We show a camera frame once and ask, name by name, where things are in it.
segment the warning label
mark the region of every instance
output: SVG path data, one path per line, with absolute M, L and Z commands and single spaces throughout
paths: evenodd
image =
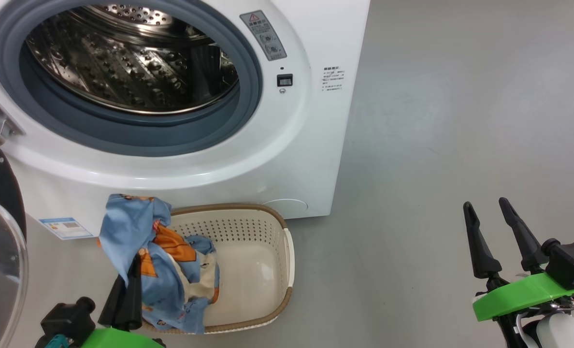
M 240 15 L 240 18 L 255 36 L 269 61 L 287 57 L 287 52 L 285 52 L 281 40 L 262 11 L 245 13 Z
M 340 66 L 328 66 L 322 73 L 322 92 L 342 90 L 345 80 L 345 70 Z

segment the white washing machine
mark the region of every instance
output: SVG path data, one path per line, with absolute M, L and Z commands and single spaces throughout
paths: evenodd
M 0 144 L 26 212 L 109 194 L 330 213 L 369 0 L 0 0 Z

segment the laundry basket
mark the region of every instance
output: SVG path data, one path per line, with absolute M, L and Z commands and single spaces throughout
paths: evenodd
M 169 227 L 182 236 L 202 235 L 216 247 L 218 301 L 205 310 L 205 333 L 242 331 L 270 324 L 291 298 L 294 251 L 285 220 L 256 204 L 217 204 L 172 212 Z M 160 331 L 148 322 L 146 330 Z

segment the blue patterned cloth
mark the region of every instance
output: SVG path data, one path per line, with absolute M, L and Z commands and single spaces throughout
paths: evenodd
M 205 308 L 218 298 L 216 250 L 210 239 L 188 236 L 183 241 L 192 255 L 189 261 L 180 262 L 154 243 L 156 231 L 163 231 L 155 230 L 155 223 L 170 225 L 170 211 L 169 203 L 158 198 L 112 194 L 106 204 L 100 243 L 126 286 L 128 269 L 135 255 L 142 250 L 144 256 L 151 258 L 150 268 L 154 274 L 141 275 L 142 313 L 146 321 L 161 331 L 177 328 L 202 334 Z

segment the gray rubber seal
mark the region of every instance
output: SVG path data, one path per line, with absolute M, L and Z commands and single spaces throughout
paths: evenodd
M 150 6 L 197 27 L 229 55 L 239 83 L 221 101 L 193 113 L 131 115 L 85 101 L 50 79 L 24 45 L 40 22 L 88 0 L 15 0 L 0 13 L 0 83 L 30 117 L 72 141 L 130 156 L 174 156 L 224 141 L 258 106 L 262 75 L 254 50 L 229 20 L 198 0 L 152 0 Z

